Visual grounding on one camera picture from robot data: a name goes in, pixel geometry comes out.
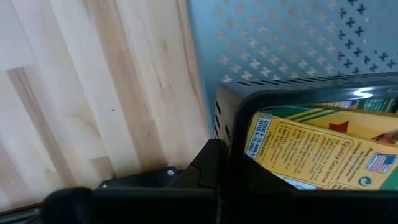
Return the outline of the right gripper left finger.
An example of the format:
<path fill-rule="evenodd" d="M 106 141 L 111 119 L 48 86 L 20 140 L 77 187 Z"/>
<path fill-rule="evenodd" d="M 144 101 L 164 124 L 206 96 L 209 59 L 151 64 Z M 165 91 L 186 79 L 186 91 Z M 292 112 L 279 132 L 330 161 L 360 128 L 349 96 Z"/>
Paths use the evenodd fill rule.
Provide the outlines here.
<path fill-rule="evenodd" d="M 48 195 L 42 223 L 216 223 L 220 140 L 209 140 L 165 187 L 67 188 Z"/>

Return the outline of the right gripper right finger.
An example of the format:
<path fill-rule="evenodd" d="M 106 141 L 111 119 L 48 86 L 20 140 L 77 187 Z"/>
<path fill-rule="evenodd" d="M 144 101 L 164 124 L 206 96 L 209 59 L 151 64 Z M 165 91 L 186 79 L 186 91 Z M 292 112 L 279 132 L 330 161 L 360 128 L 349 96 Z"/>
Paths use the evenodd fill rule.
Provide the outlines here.
<path fill-rule="evenodd" d="M 227 163 L 223 223 L 397 224 L 396 191 L 299 190 L 248 156 Z"/>

